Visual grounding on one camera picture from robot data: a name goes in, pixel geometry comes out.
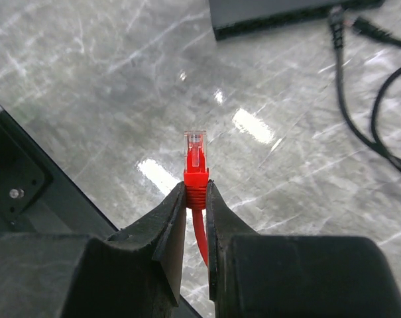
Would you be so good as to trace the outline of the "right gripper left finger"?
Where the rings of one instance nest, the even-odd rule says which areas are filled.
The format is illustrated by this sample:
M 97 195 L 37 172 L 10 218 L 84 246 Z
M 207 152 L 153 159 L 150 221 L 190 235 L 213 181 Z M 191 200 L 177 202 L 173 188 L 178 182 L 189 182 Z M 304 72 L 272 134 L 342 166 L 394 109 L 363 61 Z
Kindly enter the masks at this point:
M 179 303 L 186 189 L 107 239 L 0 233 L 0 317 L 170 317 Z

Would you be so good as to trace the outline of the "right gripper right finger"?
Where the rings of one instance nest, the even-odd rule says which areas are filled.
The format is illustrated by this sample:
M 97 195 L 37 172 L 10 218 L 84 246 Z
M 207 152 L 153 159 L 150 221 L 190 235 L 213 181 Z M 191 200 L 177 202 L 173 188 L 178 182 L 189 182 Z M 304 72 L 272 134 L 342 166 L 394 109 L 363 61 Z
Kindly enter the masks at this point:
M 401 292 L 369 238 L 261 235 L 213 182 L 206 233 L 217 317 L 401 317 Z

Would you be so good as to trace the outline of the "black box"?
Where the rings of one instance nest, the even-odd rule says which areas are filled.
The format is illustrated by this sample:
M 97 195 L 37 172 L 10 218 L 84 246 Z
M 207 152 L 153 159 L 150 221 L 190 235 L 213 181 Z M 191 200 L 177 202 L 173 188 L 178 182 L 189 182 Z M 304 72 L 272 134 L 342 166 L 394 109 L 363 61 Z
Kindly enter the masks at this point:
M 330 10 L 370 9 L 375 0 L 209 0 L 211 25 L 216 40 L 267 28 L 326 18 Z

